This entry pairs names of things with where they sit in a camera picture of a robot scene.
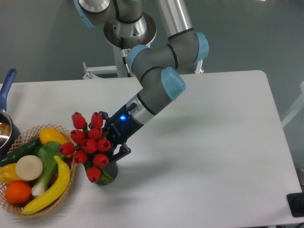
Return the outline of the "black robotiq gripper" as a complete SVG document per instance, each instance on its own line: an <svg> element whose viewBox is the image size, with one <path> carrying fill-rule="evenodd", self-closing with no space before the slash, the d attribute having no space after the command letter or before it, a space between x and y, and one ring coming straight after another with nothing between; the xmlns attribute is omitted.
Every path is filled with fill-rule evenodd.
<svg viewBox="0 0 304 228"><path fill-rule="evenodd" d="M127 146L126 141L143 127L143 124L130 114L130 111L135 107L135 103L132 103L130 106L125 104L111 117L108 116L107 112L94 112L92 114L89 128L103 128L104 132L108 131L106 139L111 143L113 148L121 144L119 152L110 157L110 162L117 162L131 153L131 149Z"/></svg>

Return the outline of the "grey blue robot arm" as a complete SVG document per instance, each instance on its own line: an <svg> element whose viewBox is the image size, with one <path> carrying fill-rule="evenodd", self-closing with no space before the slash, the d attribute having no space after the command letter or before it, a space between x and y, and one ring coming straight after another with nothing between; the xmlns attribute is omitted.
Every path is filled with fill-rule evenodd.
<svg viewBox="0 0 304 228"><path fill-rule="evenodd" d="M196 63L209 53L204 34L195 32L182 0L156 2L163 19L168 44L158 50L148 47L155 35L153 19L143 12L140 0L76 0L74 5L81 20L88 26L104 25L107 41L120 51L129 50L123 57L126 71L142 86L113 116L101 112L108 140L118 153L111 153L115 162L130 153L126 141L185 89L177 73L183 65Z"/></svg>

